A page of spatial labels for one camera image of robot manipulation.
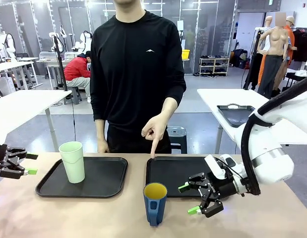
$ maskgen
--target black tray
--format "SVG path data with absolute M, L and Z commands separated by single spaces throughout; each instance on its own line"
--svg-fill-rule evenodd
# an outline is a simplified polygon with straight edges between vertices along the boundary
M 239 127 L 246 123 L 249 115 L 254 111 L 252 106 L 240 106 L 234 103 L 217 106 L 217 108 L 232 127 Z
M 156 157 L 147 162 L 146 184 L 159 182 L 168 189 L 167 197 L 200 197 L 196 190 L 180 193 L 178 187 L 187 182 L 188 177 L 201 172 L 211 172 L 205 157 Z
M 123 158 L 84 157 L 85 179 L 70 183 L 62 160 L 57 161 L 36 187 L 41 197 L 107 198 L 123 188 L 128 162 Z

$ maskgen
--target gray stool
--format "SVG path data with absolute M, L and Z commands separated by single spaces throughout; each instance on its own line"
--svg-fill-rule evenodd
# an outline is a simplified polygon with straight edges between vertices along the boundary
M 78 87 L 67 87 L 67 89 L 72 91 L 70 97 L 72 97 L 73 103 L 75 105 L 79 104 L 79 101 L 82 101 L 82 97 L 80 96 Z M 66 105 L 66 103 L 71 103 L 72 100 L 64 98 L 64 105 Z
M 180 149 L 181 154 L 187 154 L 187 141 L 186 141 L 185 128 L 180 126 L 168 126 L 167 131 L 171 142 L 171 148 Z

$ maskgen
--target mug handle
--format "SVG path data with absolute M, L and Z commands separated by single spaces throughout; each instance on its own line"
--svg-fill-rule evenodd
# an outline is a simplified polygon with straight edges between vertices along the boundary
M 151 209 L 151 202 L 157 203 L 156 209 Z M 158 226 L 157 216 L 158 216 L 158 211 L 159 211 L 159 204 L 160 204 L 160 201 L 149 200 L 148 212 L 149 212 L 149 218 L 150 218 L 150 225 L 154 227 Z

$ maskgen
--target black long sleeve shirt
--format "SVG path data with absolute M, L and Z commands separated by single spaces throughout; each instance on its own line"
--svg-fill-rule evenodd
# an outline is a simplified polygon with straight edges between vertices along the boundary
M 94 119 L 116 129 L 140 135 L 167 97 L 179 104 L 186 90 L 177 27 L 148 11 L 133 23 L 114 16 L 98 27 L 91 58 Z

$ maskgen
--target light green plastic cup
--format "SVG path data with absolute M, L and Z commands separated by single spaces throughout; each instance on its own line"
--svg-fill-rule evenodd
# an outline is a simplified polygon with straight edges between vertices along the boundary
M 59 147 L 68 181 L 82 182 L 85 178 L 83 145 L 78 141 L 70 141 Z

